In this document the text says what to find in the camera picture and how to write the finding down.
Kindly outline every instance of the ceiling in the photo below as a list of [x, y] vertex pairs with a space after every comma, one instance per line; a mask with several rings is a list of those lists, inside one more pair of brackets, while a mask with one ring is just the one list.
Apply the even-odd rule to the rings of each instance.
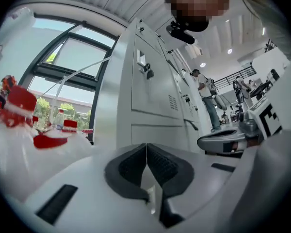
[[[96, 12], [96, 14], [108, 17], [111, 20], [110, 25], [112, 23], [120, 25], [121, 30], [137, 17], [161, 35], [168, 48], [177, 49], [186, 46], [183, 42], [170, 37], [166, 31], [166, 26], [173, 20], [173, 17], [164, 4], [164, 0], [18, 0], [16, 5], [31, 4], [35, 10], [39, 11], [42, 3], [46, 4], [44, 5], [46, 12], [54, 10], [50, 6], [55, 4], [57, 7], [56, 15], [71, 14], [72, 9], [65, 10], [67, 5], [83, 8], [87, 12]], [[89, 12], [87, 16], [82, 15], [84, 20], [89, 21], [93, 17], [93, 13]], [[80, 19], [80, 14], [75, 12], [75, 18]], [[93, 24], [100, 22], [96, 18], [92, 21]], [[98, 27], [103, 27], [102, 24], [104, 24], [104, 27], [111, 28], [106, 22], [100, 22], [100, 24]], [[261, 21], [248, 11], [241, 0], [230, 0], [229, 10], [223, 16], [213, 17], [205, 31], [191, 32], [196, 39], [196, 44], [193, 55], [192, 49], [186, 48], [188, 58], [191, 60], [190, 64], [199, 67], [202, 62], [206, 62], [209, 70], [211, 66], [219, 63], [249, 56], [250, 53], [261, 49], [266, 43], [267, 38], [266, 35], [262, 35], [262, 30]], [[233, 53], [228, 56], [226, 52], [230, 48], [233, 49]], [[201, 49], [202, 56], [196, 55], [199, 52], [198, 49]]]

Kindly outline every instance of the white wall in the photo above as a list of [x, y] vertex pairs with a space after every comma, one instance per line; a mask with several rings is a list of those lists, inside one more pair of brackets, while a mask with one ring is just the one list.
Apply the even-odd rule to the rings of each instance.
[[283, 67], [286, 67], [289, 63], [289, 60], [279, 48], [274, 48], [255, 58], [252, 62], [252, 66], [257, 72], [256, 75], [262, 82], [265, 82], [267, 80], [267, 74], [271, 69], [275, 69], [278, 75], [282, 76], [285, 71]]

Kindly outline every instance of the person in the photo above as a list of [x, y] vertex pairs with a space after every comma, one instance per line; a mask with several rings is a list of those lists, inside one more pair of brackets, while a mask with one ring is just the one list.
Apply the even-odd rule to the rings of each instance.
[[243, 111], [247, 112], [247, 110], [253, 106], [253, 102], [250, 97], [250, 87], [243, 81], [243, 78], [240, 76], [236, 77], [236, 81], [238, 83], [238, 88], [242, 91], [244, 97], [244, 106]]
[[[261, 20], [271, 41], [291, 60], [291, 32], [288, 22], [272, 0], [242, 0], [250, 13]], [[229, 8], [229, 0], [166, 0], [176, 17], [199, 27], [210, 17], [221, 16]]]
[[[249, 85], [250, 85], [250, 89], [251, 91], [253, 91], [254, 89], [256, 89], [258, 86], [256, 85], [256, 81], [255, 80], [249, 80]], [[258, 93], [257, 94], [257, 100], [259, 101], [263, 96], [263, 93]]]
[[252, 91], [258, 87], [255, 80], [249, 80], [249, 85]]
[[227, 116], [227, 114], [225, 113], [225, 111], [223, 111], [223, 118], [224, 118], [224, 120], [225, 120], [225, 123], [226, 124], [229, 124], [229, 119], [228, 119], [228, 116]]
[[213, 131], [219, 130], [221, 128], [220, 121], [219, 121], [217, 111], [212, 103], [213, 99], [212, 99], [211, 93], [209, 91], [209, 88], [206, 86], [206, 82], [207, 82], [206, 78], [197, 69], [194, 69], [191, 75], [198, 78], [198, 83], [199, 83], [198, 91], [208, 111], [211, 124], [212, 124], [212, 130]]

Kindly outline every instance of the metal panel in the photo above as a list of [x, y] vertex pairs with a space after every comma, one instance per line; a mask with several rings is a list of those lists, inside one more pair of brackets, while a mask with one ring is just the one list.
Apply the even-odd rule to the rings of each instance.
[[184, 82], [181, 76], [178, 73], [176, 73], [176, 71], [171, 66], [170, 66], [170, 69], [173, 73], [173, 76], [178, 88], [178, 92], [179, 92], [178, 96], [179, 96], [180, 104], [182, 107], [183, 118], [189, 121], [197, 122], [198, 121], [197, 111], [195, 110], [195, 104], [194, 104], [193, 97], [190, 93], [189, 86]]
[[144, 22], [137, 23], [136, 34], [140, 36], [143, 40], [145, 40], [150, 46], [152, 46], [160, 55], [163, 56], [163, 51], [159, 44], [157, 34]]
[[[137, 50], [145, 54], [145, 62], [151, 64], [154, 77], [146, 79], [137, 64]], [[143, 39], [135, 38], [133, 63], [132, 109], [172, 118], [182, 118], [177, 90], [166, 59], [160, 56]]]
[[[194, 125], [199, 128], [199, 123], [195, 123], [193, 122]], [[193, 129], [192, 125], [187, 122], [184, 121], [184, 125], [185, 125], [185, 131], [187, 134], [187, 138], [189, 141], [189, 151], [194, 152], [194, 153], [205, 153], [205, 151], [203, 151], [198, 145], [197, 145], [197, 139], [200, 137], [201, 135], [201, 131], [196, 131], [195, 129]]]
[[185, 127], [135, 125], [131, 127], [131, 139], [133, 144], [150, 142], [164, 144], [180, 150], [189, 150]]

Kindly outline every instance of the white plastic surface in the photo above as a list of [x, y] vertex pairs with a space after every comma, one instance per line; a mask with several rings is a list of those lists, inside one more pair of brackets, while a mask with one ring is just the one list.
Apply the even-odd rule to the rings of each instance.
[[29, 126], [7, 128], [0, 121], [0, 188], [24, 201], [41, 183], [40, 152], [33, 146]]

